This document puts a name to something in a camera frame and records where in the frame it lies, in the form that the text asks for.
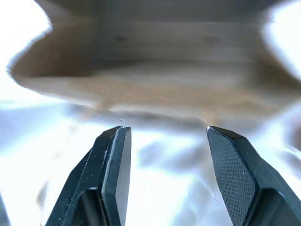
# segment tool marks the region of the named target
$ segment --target knurled surface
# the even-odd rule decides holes
[[[233,226],[243,226],[257,191],[257,182],[228,138],[214,131],[209,136],[209,144],[217,184]]]

